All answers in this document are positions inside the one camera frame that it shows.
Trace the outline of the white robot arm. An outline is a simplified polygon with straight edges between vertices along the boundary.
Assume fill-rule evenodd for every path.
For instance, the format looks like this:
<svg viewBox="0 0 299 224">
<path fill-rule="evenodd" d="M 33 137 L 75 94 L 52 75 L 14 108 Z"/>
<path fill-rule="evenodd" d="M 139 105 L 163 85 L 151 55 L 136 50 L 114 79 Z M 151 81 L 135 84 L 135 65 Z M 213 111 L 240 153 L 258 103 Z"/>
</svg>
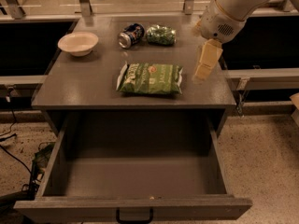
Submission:
<svg viewBox="0 0 299 224">
<path fill-rule="evenodd" d="M 222 45 L 232 41 L 244 28 L 249 16 L 270 0 L 211 0 L 208 7 L 193 27 L 194 35 L 206 42 L 199 47 L 194 78 L 205 81 L 223 52 Z M 299 0 L 290 0 L 299 9 Z"/>
</svg>

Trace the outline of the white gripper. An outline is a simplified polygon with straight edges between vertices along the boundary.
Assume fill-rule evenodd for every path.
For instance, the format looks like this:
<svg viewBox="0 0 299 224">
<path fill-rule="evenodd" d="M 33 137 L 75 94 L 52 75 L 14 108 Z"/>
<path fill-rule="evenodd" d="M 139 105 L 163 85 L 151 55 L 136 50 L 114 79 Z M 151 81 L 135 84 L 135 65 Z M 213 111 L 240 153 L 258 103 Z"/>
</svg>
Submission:
<svg viewBox="0 0 299 224">
<path fill-rule="evenodd" d="M 232 19 L 216 0 L 210 2 L 200 21 L 192 28 L 194 36 L 201 35 L 209 39 L 200 47 L 194 72 L 195 79 L 206 80 L 209 77 L 222 55 L 222 44 L 232 41 L 244 28 L 245 23 L 245 21 Z"/>
</svg>

